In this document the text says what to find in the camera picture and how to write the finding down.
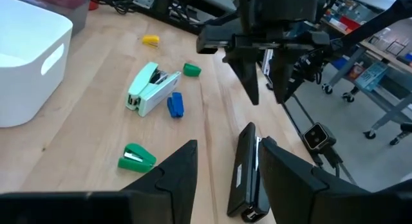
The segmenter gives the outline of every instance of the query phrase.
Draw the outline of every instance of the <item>green object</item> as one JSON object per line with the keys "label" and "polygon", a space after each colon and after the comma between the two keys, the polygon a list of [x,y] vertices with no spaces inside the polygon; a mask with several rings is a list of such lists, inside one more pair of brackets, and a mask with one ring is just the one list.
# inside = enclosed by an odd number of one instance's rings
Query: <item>green object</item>
{"label": "green object", "polygon": [[195,65],[185,63],[183,74],[189,77],[199,77],[201,69]]}
{"label": "green object", "polygon": [[156,163],[156,157],[138,144],[127,144],[123,156],[118,159],[117,167],[139,173],[147,173]]}

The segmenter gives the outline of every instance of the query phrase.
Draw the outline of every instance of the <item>white plastic bin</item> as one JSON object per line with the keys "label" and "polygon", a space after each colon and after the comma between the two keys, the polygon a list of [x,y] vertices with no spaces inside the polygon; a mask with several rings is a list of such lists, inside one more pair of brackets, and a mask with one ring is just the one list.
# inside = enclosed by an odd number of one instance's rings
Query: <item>white plastic bin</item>
{"label": "white plastic bin", "polygon": [[18,0],[0,0],[0,127],[31,120],[62,82],[71,21]]}

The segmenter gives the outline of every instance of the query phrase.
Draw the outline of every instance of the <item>floor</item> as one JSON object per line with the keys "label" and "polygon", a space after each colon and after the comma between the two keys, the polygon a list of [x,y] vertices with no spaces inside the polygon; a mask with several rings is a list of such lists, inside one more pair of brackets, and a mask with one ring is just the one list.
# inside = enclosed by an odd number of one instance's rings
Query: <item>floor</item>
{"label": "floor", "polygon": [[[336,72],[333,67],[325,68],[323,82],[328,82]],[[400,133],[400,126],[389,122],[378,130],[376,139],[366,139],[362,132],[367,131],[384,112],[362,93],[352,104],[343,101],[341,95],[352,87],[350,82],[342,80],[331,95],[326,95],[320,85],[306,82],[296,95],[314,122],[326,125],[335,135],[335,149],[356,183],[369,191],[379,191],[412,172],[412,136],[394,147],[389,146]],[[291,98],[286,105],[298,128],[302,132],[309,129],[311,123],[297,102]],[[341,177],[348,179],[342,172]]]}

